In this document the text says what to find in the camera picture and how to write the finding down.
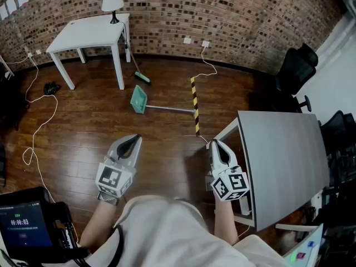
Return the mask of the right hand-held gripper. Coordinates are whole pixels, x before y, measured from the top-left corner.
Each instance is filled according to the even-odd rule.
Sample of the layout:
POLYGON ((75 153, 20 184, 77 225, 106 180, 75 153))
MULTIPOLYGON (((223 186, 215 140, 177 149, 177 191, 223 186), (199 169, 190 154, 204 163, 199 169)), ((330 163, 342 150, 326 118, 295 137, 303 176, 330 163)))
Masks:
POLYGON ((211 169, 205 176, 205 190, 212 191, 220 201, 234 201, 249 190, 246 172, 243 172, 233 150, 220 140, 209 144, 211 169))

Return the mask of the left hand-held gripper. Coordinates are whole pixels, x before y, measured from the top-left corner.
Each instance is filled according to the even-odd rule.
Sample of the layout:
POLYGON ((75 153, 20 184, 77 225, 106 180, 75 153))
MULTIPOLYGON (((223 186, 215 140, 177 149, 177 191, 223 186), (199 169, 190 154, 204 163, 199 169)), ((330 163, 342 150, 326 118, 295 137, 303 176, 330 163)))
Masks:
POLYGON ((141 145, 139 134, 122 137, 111 145, 105 161, 99 163, 95 179, 100 201, 118 205, 133 183, 141 145))

